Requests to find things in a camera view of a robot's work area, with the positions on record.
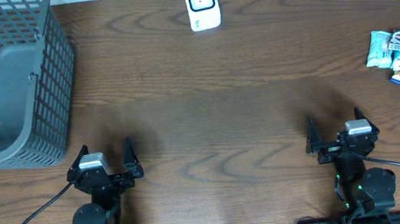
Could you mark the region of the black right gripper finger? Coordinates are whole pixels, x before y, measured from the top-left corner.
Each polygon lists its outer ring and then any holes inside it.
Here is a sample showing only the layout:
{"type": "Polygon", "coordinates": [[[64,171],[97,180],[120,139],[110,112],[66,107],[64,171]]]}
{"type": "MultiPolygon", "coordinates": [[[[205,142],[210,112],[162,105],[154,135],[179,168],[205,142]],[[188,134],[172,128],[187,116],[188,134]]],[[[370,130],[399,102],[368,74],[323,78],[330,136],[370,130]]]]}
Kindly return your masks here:
{"type": "Polygon", "coordinates": [[[306,153],[317,153],[322,148],[322,140],[316,125],[312,121],[311,117],[307,120],[307,139],[306,139],[306,153]]]}
{"type": "Polygon", "coordinates": [[[357,108],[357,107],[354,107],[354,114],[355,114],[355,119],[356,119],[356,120],[365,119],[364,113],[361,112],[360,109],[357,108]]]}

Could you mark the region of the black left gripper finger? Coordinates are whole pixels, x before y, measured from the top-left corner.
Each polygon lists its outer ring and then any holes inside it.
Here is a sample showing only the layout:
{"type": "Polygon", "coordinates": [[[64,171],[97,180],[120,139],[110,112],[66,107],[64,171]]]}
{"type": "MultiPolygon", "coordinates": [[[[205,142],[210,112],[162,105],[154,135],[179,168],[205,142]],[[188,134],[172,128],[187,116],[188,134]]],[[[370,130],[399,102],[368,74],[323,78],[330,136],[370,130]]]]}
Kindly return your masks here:
{"type": "Polygon", "coordinates": [[[75,161],[71,164],[71,173],[74,173],[80,169],[80,167],[78,167],[80,160],[84,155],[87,154],[88,154],[88,147],[86,145],[83,145],[75,161]]]}
{"type": "Polygon", "coordinates": [[[131,146],[131,140],[129,137],[125,139],[124,144],[123,167],[134,179],[143,178],[144,176],[144,169],[141,166],[141,163],[139,162],[135,152],[133,151],[133,146],[131,146]]]}

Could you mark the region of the light green snack packet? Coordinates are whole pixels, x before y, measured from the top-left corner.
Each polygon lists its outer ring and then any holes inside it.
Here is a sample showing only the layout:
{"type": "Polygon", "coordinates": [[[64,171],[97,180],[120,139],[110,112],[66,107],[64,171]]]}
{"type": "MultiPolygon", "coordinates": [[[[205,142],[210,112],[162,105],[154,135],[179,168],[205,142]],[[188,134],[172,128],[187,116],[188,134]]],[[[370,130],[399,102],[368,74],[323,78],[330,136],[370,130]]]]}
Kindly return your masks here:
{"type": "Polygon", "coordinates": [[[390,68],[392,66],[392,54],[389,50],[388,44],[392,38],[392,33],[384,31],[372,31],[369,45],[369,52],[367,57],[366,66],[390,68]]]}

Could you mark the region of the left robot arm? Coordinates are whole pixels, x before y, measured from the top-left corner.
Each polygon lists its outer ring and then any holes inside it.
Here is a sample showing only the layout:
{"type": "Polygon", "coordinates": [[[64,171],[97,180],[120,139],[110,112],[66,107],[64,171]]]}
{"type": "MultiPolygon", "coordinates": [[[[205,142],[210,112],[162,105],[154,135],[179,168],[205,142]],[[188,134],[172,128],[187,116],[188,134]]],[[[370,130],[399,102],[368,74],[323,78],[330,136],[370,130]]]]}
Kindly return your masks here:
{"type": "Polygon", "coordinates": [[[103,153],[90,153],[82,146],[67,171],[67,180],[75,189],[91,196],[90,203],[78,208],[72,224],[120,224],[121,195],[135,186],[144,169],[136,157],[131,140],[124,144],[123,172],[112,173],[103,153]]]}

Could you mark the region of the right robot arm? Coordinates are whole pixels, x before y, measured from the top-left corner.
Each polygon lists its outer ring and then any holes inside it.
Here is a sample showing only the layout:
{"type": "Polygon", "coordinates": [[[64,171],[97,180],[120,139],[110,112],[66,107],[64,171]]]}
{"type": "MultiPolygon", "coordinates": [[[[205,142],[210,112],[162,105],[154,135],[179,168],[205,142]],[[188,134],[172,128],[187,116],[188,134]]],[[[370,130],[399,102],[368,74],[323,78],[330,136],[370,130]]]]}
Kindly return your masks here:
{"type": "Polygon", "coordinates": [[[334,141],[322,141],[312,118],[307,119],[306,152],[315,153],[320,164],[332,163],[336,168],[335,191],[347,203],[348,212],[341,224],[353,224],[369,216],[387,216],[395,206],[396,175],[387,169],[365,167],[365,157],[375,148],[380,129],[360,109],[355,118],[345,122],[334,141]]]}

